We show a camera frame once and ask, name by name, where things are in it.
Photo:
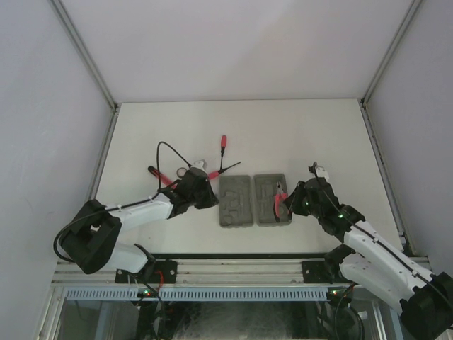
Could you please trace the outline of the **grey plastic tool case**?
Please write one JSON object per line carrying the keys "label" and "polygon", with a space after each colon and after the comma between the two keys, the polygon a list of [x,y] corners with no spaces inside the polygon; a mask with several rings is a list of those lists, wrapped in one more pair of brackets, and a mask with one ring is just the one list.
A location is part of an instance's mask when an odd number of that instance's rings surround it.
{"label": "grey plastic tool case", "polygon": [[280,204],[280,222],[273,214],[276,183],[280,181],[285,192],[284,174],[221,176],[219,180],[219,224],[223,228],[285,226],[292,223],[292,214]]}

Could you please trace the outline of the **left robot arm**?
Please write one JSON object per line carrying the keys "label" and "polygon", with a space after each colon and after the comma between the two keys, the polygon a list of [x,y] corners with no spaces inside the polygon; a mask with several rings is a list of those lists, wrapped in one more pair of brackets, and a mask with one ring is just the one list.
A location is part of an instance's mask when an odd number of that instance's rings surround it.
{"label": "left robot arm", "polygon": [[139,283],[148,283],[155,274],[154,257],[140,244],[123,244],[118,237],[151,222],[170,220],[186,213],[218,204],[211,176],[198,166],[154,195],[126,205],[103,205],[87,201],[71,222],[54,238],[54,253],[63,261],[76,264],[90,275],[104,268],[114,268]]}

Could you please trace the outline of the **red black pliers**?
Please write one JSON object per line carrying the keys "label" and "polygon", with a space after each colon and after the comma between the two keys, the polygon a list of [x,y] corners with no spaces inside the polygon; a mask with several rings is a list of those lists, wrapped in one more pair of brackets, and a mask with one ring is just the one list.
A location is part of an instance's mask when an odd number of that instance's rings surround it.
{"label": "red black pliers", "polygon": [[276,183],[276,194],[274,195],[273,214],[276,222],[280,222],[280,204],[288,198],[280,181]]}

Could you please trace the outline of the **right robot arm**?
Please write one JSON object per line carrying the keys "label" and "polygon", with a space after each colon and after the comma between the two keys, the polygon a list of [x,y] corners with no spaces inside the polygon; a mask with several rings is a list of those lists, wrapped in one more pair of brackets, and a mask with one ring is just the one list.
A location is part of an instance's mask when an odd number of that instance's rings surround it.
{"label": "right robot arm", "polygon": [[452,277],[434,274],[386,241],[358,210],[339,202],[326,179],[300,181],[284,204],[316,218],[340,241],[324,258],[330,281],[366,288],[398,313],[415,339],[436,339],[452,327]]}

